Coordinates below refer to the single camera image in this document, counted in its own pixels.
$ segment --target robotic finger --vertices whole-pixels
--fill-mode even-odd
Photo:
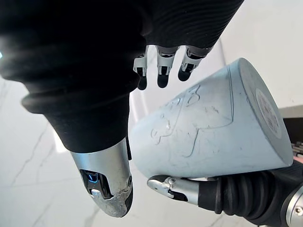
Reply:
[[[156,46],[158,61],[158,86],[165,88],[169,81],[169,72],[175,59],[176,51],[179,47],[165,48]]]
[[[187,46],[184,53],[183,61],[178,73],[181,81],[186,81],[193,70],[200,64],[200,61],[206,57],[212,48],[200,49],[194,46]]]
[[[146,46],[145,53],[134,59],[134,71],[139,74],[140,82],[138,88],[140,90],[146,89],[147,79],[146,79],[146,70],[147,70],[147,50]]]

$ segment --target scratch mark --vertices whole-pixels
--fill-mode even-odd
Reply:
[[[40,163],[40,166],[38,168],[37,174],[36,174],[36,182],[39,182],[39,176],[40,176],[40,168],[47,162],[47,159],[53,154],[53,152],[55,151],[55,144],[52,144],[51,148],[49,149],[47,155],[45,158],[43,158],[43,160]]]
[[[213,109],[215,112],[217,112],[217,114],[219,113],[219,111],[218,111],[214,106],[212,106],[212,109]]]
[[[25,168],[25,167],[27,166],[27,164],[34,158],[36,149],[37,149],[38,145],[40,144],[42,137],[44,136],[44,134],[45,134],[46,131],[47,131],[48,124],[49,124],[49,123],[46,124],[44,130],[42,131],[42,133],[40,134],[40,136],[39,136],[39,138],[38,138],[36,144],[34,145],[34,148],[33,148],[33,150],[32,150],[31,156],[30,156],[27,160],[25,160],[25,162],[23,163],[22,167],[19,169],[19,171],[17,172],[17,174],[16,174],[15,177],[13,178],[13,181],[12,181],[12,183],[10,184],[10,186],[13,186],[13,185],[15,184],[17,178],[18,178],[19,175],[22,173],[22,171],[24,170],[24,168]]]
[[[96,215],[98,214],[99,210],[99,207],[94,208],[93,213],[84,220],[84,227],[92,227],[94,219],[96,218]]]
[[[43,216],[47,213],[50,207],[51,207],[51,203],[47,204],[47,206],[43,209],[42,213],[37,217],[37,219],[32,224],[32,227],[38,224],[38,222],[43,218]]]
[[[196,132],[195,140],[194,140],[194,144],[193,144],[193,148],[191,149],[190,154],[187,155],[187,156],[182,155],[183,157],[190,157],[190,156],[192,156],[192,154],[193,154],[193,152],[194,152],[194,149],[195,149],[196,141],[197,141],[197,138],[198,138],[198,133],[199,133],[199,129],[198,129],[197,132]]]
[[[220,217],[218,217],[211,225],[209,225],[208,227],[213,227],[220,219],[222,219],[224,217],[225,214],[222,214]]]

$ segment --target metal fingertip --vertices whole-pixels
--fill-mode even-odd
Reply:
[[[156,181],[159,181],[159,182],[164,182],[168,177],[168,175],[156,175],[156,176],[152,176],[150,177],[147,181],[150,181],[150,180],[156,180]]]
[[[158,86],[160,88],[165,88],[169,82],[169,76],[168,75],[161,75],[158,74]]]
[[[179,80],[181,80],[181,81],[187,81],[188,79],[189,79],[189,77],[190,77],[190,72],[184,72],[184,71],[182,71],[182,69],[180,68],[179,69],[179,72],[178,72],[178,78],[179,78]]]

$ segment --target metal screw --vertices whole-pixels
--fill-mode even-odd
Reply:
[[[296,215],[302,216],[303,215],[303,208],[302,207],[295,207],[294,212],[295,212]]]
[[[176,179],[173,177],[169,179],[169,183],[174,183],[175,181],[176,181]]]

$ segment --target embossed design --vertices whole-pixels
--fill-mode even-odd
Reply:
[[[187,100],[186,107],[198,102],[200,100],[200,95],[197,93],[200,88],[200,85],[194,86],[188,90],[187,93],[190,94],[189,99]]]
[[[159,120],[155,121],[155,125],[151,130],[151,138],[156,145],[160,143],[162,137],[172,134],[178,121],[178,114],[181,110],[182,102],[181,97],[176,97],[158,110]]]

